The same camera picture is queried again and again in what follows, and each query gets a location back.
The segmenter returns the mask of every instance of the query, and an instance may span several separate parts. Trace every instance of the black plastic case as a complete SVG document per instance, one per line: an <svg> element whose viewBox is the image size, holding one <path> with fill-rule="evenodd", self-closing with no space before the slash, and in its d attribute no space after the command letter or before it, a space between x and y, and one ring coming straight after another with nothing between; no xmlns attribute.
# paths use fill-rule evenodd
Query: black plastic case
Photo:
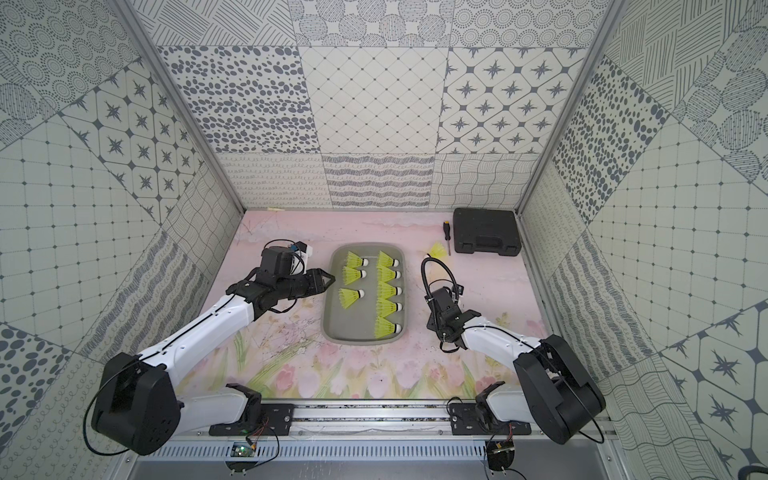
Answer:
<svg viewBox="0 0 768 480"><path fill-rule="evenodd" d="M453 250L494 252L516 257L521 242L515 214L509 210L457 208L453 211Z"/></svg>

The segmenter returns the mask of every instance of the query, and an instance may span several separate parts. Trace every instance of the electrical wire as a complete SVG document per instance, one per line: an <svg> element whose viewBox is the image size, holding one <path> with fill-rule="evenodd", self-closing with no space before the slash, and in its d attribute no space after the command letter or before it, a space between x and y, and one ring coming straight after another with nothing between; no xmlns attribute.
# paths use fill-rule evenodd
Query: electrical wire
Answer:
<svg viewBox="0 0 768 480"><path fill-rule="evenodd" d="M506 331L505 329L502 329L502 328L499 328L499 327L493 326L493 325L472 325L472 326L467 326L467 327L464 328L464 330L469 330L469 329L493 329L493 330L498 330L499 332L506 333L507 335L509 335L513 339L517 340L518 342L522 343L523 345L525 345L529 349L531 349L531 353L536 355L539 359L543 359L544 361L546 361L547 364L550 366L550 369L551 369L551 371L553 373L558 371L558 369L556 369L554 367L554 365L552 365L552 362L550 361L549 358L547 358L546 356L543 356L542 354L537 352L536 349L533 346L531 346L530 343L526 342L525 340L523 340L521 338L518 338L515 335L512 335L510 332ZM565 381L565 379L563 379L563 382L565 383L565 386L567 386L568 389L571 390L571 393L576 398L576 400L579 402L579 405L581 405L581 408L583 408L584 411L587 413L587 415L589 415L589 418L592 420L592 423L594 423L594 426L598 428L598 432L600 433L600 440L593 439L592 437L590 437L586 433L582 432L581 430L579 430L578 433L581 433L583 436L587 437L592 442L595 442L597 444L605 443L605 434L603 433L603 429L601 429L600 426L598 425L598 421L594 419L594 415L592 415L592 412L590 412L589 409L587 408L587 406L584 404L584 402L582 402L581 399L578 398L578 395L576 395L576 392L574 392L573 388L571 388L571 386L568 384L568 382Z"/></svg>
<svg viewBox="0 0 768 480"><path fill-rule="evenodd" d="M275 243L275 242L288 242L291 245L295 245L296 244L296 242L294 242L293 240L288 240L288 239L285 239L285 238L276 238L275 240L270 240L270 241L266 242L264 244L263 248L266 248L267 245L269 245L270 243Z"/></svg>
<svg viewBox="0 0 768 480"><path fill-rule="evenodd" d="M99 390L96 392L96 395L93 396L91 399L91 402L88 403L88 407L85 409L85 413L83 414L83 440L85 441L85 446L88 447L88 450L90 450L92 453L102 456L102 457L111 457L114 455L121 455L125 452L127 452L130 449L120 450L119 452L99 452L98 450L94 449L91 446L91 443L88 441L88 430L86 429L86 426L88 424L88 413L91 411L91 408L93 408L94 403L96 403L96 399L98 398L99 394L104 390L104 388L109 385L109 382L117 378L122 372L125 372L126 370L130 369L133 366L138 365L139 362L143 362L144 360L148 360L152 358L153 356L160 355L162 352L164 352L173 342L175 342L177 339L181 338L188 332L190 332L194 327L200 325L204 320L210 318L213 314L218 313L219 310L223 309L227 304L232 301L232 299L235 297L233 294L222 306L215 309L213 312L208 313L203 319L198 320L194 325L189 327L188 329L184 330L179 335L176 335L170 342L165 344L161 349L156 351L155 353L151 353L150 355L147 355L145 357L142 357L140 359L135 359L133 362L128 363L126 366L124 366L119 372L115 373L113 376L109 377L109 379L104 382Z"/></svg>
<svg viewBox="0 0 768 480"><path fill-rule="evenodd" d="M94 395L94 397L91 399L91 402L88 403L88 406L85 408L85 413L83 414L83 440L85 441L85 446L88 447L88 450L90 450L92 453L94 453L96 455L99 455L99 456L102 456L102 457L111 457L111 456L115 456L115 455L122 455L125 452L127 452L128 450L130 450L130 449L125 449L125 450L120 450L119 452L99 452L98 450L94 449L91 446L91 443L88 441L88 430L87 430L88 412L91 411L91 408L93 408L93 405L96 402L96 399L98 398L99 394L101 393L102 390L104 390L104 387L109 385L109 382L111 382L112 380L116 379L122 372L125 372L126 370L130 369L131 367L138 365L139 362L143 362L144 360L149 359L149 358L157 355L158 353L160 353L159 350L157 352L155 352L155 353L152 353L151 355L145 356L142 359L136 359L133 362L128 363L126 366L124 366L122 369L120 369L119 372L117 372L113 376L109 377L109 379L101 385L99 390L96 392L96 395Z"/></svg>
<svg viewBox="0 0 768 480"><path fill-rule="evenodd" d="M265 429L265 428L266 428L266 424L262 425L262 427L261 427L261 430L260 430L260 431L259 431L259 430L256 430L256 432L259 432L259 436L261 436L261 434L263 433L263 431L264 431L264 429ZM277 458L277 456L280 454L280 437L279 437L279 436L277 436L277 432L275 432L275 428L274 428L274 427L269 427L269 430L272 432L272 435L275 435L275 440L277 440L277 451L275 452L275 455L272 455L272 458L269 458L268 460L264 460L264 461L263 461L263 462L261 462L261 463L257 463L257 464L255 464L255 465L253 466L253 468L256 468L256 467L260 467L261 465L264 465L264 464L266 464L266 463L269 463L269 462L273 461L273 460L274 460L275 458ZM248 439L248 437L250 437L251 435L252 435L252 434L249 434L249 435L247 435L247 436L246 436L246 438L245 438L245 439L248 441L248 444L250 444L250 440Z"/></svg>
<svg viewBox="0 0 768 480"><path fill-rule="evenodd" d="M426 300L427 300L427 304L429 305L429 310L432 312L432 315L435 318L435 326L437 326L437 312L435 311L435 305L434 305L435 298L432 296L432 292L429 291L430 283L427 282L427 276L426 276L426 264L429 263L429 262L435 262L438 265L440 265L443 268L443 270L445 270L445 272L448 274L448 276L451 277L451 282L453 283L453 286L454 286L455 301L458 301L458 287L457 287L457 283L456 283L456 278L453 276L453 272L441 260L438 260L438 259L433 258L433 257L426 257L424 260L422 260L422 266L421 266L422 282L424 283L424 290L426 290ZM553 373L558 372L558 370L554 367L554 365L552 365L552 362L550 361L549 358L547 358L547 356L543 356L542 354L540 354L540 352L537 352L536 349L530 343L525 342L523 339L520 339L520 338L518 338L515 335L512 335L507 330L499 328L497 326L492 326L492 325L473 325L473 326L465 327L464 330L469 330L469 329L473 329L473 328L494 329L494 330L498 330L500 332L506 333L507 335L509 335L513 339L517 340L518 342L522 343L523 345L525 345L529 349L531 349L531 353L536 355L540 359L540 361L541 361L541 359L546 361L546 363L550 366L551 371ZM454 352L457 352L458 349L459 349L459 347L456 347L453 350L444 350L442 348L443 343L444 343L444 341L440 340L440 351L441 352L444 352L444 353L454 353ZM568 389L571 390L571 393L576 398L576 400L579 402L579 405L581 405L581 408L583 408L584 411L587 413L587 415L589 415L589 418L592 420L592 423L594 424L594 426L598 428L598 432L600 433L600 440L598 441L596 439L593 439L592 437L590 437L586 433L582 432L581 430L579 430L579 433L581 433L583 436L587 437L592 442L595 442L597 444L605 443L605 434L603 433L603 429L601 429L600 426L598 425L598 421L594 419L594 415L592 415L592 412L590 412L589 409L587 408L587 406L584 404L584 402L582 402L581 399L578 398L578 395L576 395L576 392L573 390L573 388L571 388L571 385L568 384L568 381L563 379L563 382L565 383L565 386L567 386Z"/></svg>

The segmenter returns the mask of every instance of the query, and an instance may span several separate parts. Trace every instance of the polka dot pattern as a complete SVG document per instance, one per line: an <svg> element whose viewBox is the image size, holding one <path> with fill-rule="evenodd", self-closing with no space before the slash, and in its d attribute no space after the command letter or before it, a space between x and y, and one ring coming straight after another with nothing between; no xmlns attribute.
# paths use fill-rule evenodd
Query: polka dot pattern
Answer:
<svg viewBox="0 0 768 480"><path fill-rule="evenodd" d="M217 152L318 151L295 48L163 47L161 56Z"/></svg>
<svg viewBox="0 0 768 480"><path fill-rule="evenodd" d="M447 47L453 0L290 0L297 45ZM469 24L466 12L455 21ZM482 22L491 21L486 13Z"/></svg>
<svg viewBox="0 0 768 480"><path fill-rule="evenodd" d="M139 56L102 0L6 2L0 16L0 48L56 110L104 79L85 70L106 61L111 67L99 70L110 75Z"/></svg>
<svg viewBox="0 0 768 480"><path fill-rule="evenodd" d="M66 348L0 325L0 451L56 380Z"/></svg>
<svg viewBox="0 0 768 480"><path fill-rule="evenodd" d="M584 48L605 8L606 2L456 0L450 45Z"/></svg>
<svg viewBox="0 0 768 480"><path fill-rule="evenodd" d="M668 117L661 104L603 57L554 155L587 225Z"/></svg>

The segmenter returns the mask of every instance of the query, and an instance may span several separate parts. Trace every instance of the patterned wall panel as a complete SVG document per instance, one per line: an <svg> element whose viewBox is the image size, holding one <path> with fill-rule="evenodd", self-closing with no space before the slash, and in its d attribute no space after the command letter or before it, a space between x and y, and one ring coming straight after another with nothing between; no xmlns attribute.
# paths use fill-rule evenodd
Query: patterned wall panel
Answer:
<svg viewBox="0 0 768 480"><path fill-rule="evenodd" d="M437 150L540 154L585 48L450 48Z"/></svg>
<svg viewBox="0 0 768 480"><path fill-rule="evenodd" d="M298 45L447 47L453 0L289 0Z"/></svg>
<svg viewBox="0 0 768 480"><path fill-rule="evenodd" d="M0 171L3 320L72 349L160 227L58 116Z"/></svg>
<svg viewBox="0 0 768 480"><path fill-rule="evenodd" d="M246 208L331 208L320 154L221 154Z"/></svg>
<svg viewBox="0 0 768 480"><path fill-rule="evenodd" d="M605 54L672 110L754 2L630 0Z"/></svg>
<svg viewBox="0 0 768 480"><path fill-rule="evenodd" d="M56 381L71 352L38 336L0 323L0 458L20 425L27 421L45 390Z"/></svg>
<svg viewBox="0 0 768 480"><path fill-rule="evenodd" d="M159 231L76 351L107 362L154 345L197 315L211 281Z"/></svg>
<svg viewBox="0 0 768 480"><path fill-rule="evenodd" d="M655 353L588 231L579 236L548 285L564 337L594 378L604 379Z"/></svg>
<svg viewBox="0 0 768 480"><path fill-rule="evenodd" d="M0 10L0 477L100 478L80 428L101 364L73 350L197 315L240 214L101 0Z"/></svg>
<svg viewBox="0 0 768 480"><path fill-rule="evenodd" d="M731 478L741 465L768 464L766 318L763 300L661 351Z"/></svg>
<svg viewBox="0 0 768 480"><path fill-rule="evenodd" d="M213 281L242 217L208 166L201 164L197 178L168 214L163 228Z"/></svg>
<svg viewBox="0 0 768 480"><path fill-rule="evenodd" d="M669 117L603 57L552 161L589 224Z"/></svg>
<svg viewBox="0 0 768 480"><path fill-rule="evenodd" d="M162 223L203 162L188 128L142 60L61 111L62 118L144 210Z"/></svg>
<svg viewBox="0 0 768 480"><path fill-rule="evenodd" d="M673 118L589 230L659 349L768 296L768 197Z"/></svg>
<svg viewBox="0 0 768 480"><path fill-rule="evenodd" d="M531 179L538 155L436 155L429 206L511 210Z"/></svg>
<svg viewBox="0 0 768 480"><path fill-rule="evenodd" d="M588 47L608 0L456 0L451 46Z"/></svg>
<svg viewBox="0 0 768 480"><path fill-rule="evenodd" d="M156 45L295 45L286 0L132 0Z"/></svg>
<svg viewBox="0 0 768 480"><path fill-rule="evenodd" d="M768 195L768 11L759 2L696 78L674 114Z"/></svg>
<svg viewBox="0 0 768 480"><path fill-rule="evenodd" d="M3 478L102 478L109 457L93 455L82 442L83 411L96 395L104 366L71 353L37 401L30 418L19 426L10 445L0 452ZM122 446L96 433L88 423L88 441L101 452Z"/></svg>
<svg viewBox="0 0 768 480"><path fill-rule="evenodd" d="M0 52L21 72L25 84L48 102L51 112L139 56L102 0L3 2L2 17ZM18 99L31 108L24 97Z"/></svg>
<svg viewBox="0 0 768 480"><path fill-rule="evenodd" d="M336 208L426 208L434 165L429 155L323 155Z"/></svg>
<svg viewBox="0 0 768 480"><path fill-rule="evenodd" d="M637 480L735 478L657 356L598 383Z"/></svg>
<svg viewBox="0 0 768 480"><path fill-rule="evenodd" d="M324 154L432 154L445 49L300 48Z"/></svg>
<svg viewBox="0 0 768 480"><path fill-rule="evenodd" d="M216 152L318 151L295 48L200 46L160 51Z"/></svg>
<svg viewBox="0 0 768 480"><path fill-rule="evenodd" d="M536 195L521 218L528 235L526 246L548 279L586 228L552 163L544 166Z"/></svg>

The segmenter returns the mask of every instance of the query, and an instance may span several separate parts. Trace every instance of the floral tablecloth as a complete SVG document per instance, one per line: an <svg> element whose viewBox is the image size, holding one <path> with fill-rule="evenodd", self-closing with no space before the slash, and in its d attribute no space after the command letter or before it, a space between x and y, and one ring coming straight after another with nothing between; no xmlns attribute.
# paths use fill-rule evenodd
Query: floral tablecloth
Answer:
<svg viewBox="0 0 768 480"><path fill-rule="evenodd" d="M380 346L331 343L320 332L325 297L301 299L289 313L264 315L215 349L187 375L182 393L216 391L238 382L265 398L447 399L474 397L497 380L517 383L514 372L481 353L441 352L434 332L426 329L429 309L419 265L435 242L445 245L444 220L451 220L451 214L246 212L204 310L260 263L268 240L311 245L309 268L326 270L333 252L344 244L392 243L406 256L406 331L401 339ZM445 262L465 286L464 308L525 335L546 335L521 257L453 253ZM444 277L439 266L429 265L430 281Z"/></svg>

